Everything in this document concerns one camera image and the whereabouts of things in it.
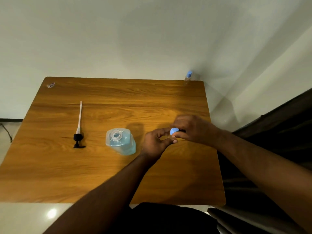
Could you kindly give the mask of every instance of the forearm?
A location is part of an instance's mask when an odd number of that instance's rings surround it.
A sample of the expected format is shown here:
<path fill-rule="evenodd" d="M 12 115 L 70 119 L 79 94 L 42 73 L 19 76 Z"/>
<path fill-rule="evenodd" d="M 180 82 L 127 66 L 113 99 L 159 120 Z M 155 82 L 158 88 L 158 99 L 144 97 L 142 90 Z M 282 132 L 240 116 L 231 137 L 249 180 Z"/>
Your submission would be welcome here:
<path fill-rule="evenodd" d="M 227 131 L 214 146 L 307 231 L 312 232 L 312 172 Z"/>
<path fill-rule="evenodd" d="M 65 211 L 45 232 L 101 233 L 129 205 L 144 174 L 153 165 L 139 155 L 115 176 L 87 193 Z"/>

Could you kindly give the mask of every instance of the baseboard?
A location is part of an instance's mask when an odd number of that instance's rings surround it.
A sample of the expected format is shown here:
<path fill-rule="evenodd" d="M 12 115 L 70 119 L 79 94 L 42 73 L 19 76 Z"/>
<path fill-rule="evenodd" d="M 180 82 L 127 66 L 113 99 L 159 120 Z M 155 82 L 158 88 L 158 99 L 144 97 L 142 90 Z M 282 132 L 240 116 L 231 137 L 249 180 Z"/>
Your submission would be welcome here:
<path fill-rule="evenodd" d="M 23 119 L 0 118 L 0 122 L 22 122 Z"/>

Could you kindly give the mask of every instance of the hand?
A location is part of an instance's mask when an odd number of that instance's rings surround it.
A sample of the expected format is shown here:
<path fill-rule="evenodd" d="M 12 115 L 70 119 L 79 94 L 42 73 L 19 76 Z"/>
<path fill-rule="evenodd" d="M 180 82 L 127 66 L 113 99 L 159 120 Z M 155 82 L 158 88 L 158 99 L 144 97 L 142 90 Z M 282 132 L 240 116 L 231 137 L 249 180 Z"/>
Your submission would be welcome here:
<path fill-rule="evenodd" d="M 141 155 L 152 159 L 154 162 L 160 159 L 162 153 L 169 145 L 177 143 L 175 137 L 160 140 L 163 135 L 169 135 L 169 132 L 170 128 L 162 128 L 146 133 Z"/>
<path fill-rule="evenodd" d="M 178 131 L 172 134 L 173 137 L 182 138 L 188 141 L 205 144 L 214 147 L 220 129 L 205 121 L 199 116 L 179 115 L 175 118 L 171 128 L 179 128 L 185 132 Z"/>

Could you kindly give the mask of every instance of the wooden table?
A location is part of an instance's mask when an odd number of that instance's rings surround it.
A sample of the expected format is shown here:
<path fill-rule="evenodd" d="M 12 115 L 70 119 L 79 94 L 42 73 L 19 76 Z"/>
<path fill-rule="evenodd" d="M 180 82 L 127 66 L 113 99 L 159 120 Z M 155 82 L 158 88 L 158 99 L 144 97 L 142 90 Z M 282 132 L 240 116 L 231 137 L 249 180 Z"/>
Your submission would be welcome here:
<path fill-rule="evenodd" d="M 80 101 L 86 148 L 73 149 Z M 0 166 L 0 201 L 75 202 L 132 161 L 146 132 L 178 114 L 210 120 L 203 82 L 47 77 Z M 116 127 L 131 130 L 134 155 L 105 145 Z M 131 201 L 141 202 L 225 204 L 216 150 L 185 140 L 169 146 Z"/>

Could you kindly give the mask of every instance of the person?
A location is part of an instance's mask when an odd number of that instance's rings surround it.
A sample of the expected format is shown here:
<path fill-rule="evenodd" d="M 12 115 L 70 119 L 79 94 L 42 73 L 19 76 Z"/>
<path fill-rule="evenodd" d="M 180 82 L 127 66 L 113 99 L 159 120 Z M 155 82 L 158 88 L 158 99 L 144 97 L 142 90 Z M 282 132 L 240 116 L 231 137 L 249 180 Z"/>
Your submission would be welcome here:
<path fill-rule="evenodd" d="M 87 193 L 45 232 L 50 233 L 219 233 L 216 220 L 204 212 L 174 205 L 129 203 L 143 176 L 177 138 L 214 147 L 279 205 L 295 222 L 312 233 L 312 172 L 277 154 L 221 130 L 194 115 L 177 116 L 172 128 L 145 135 L 141 153 L 125 168 Z"/>

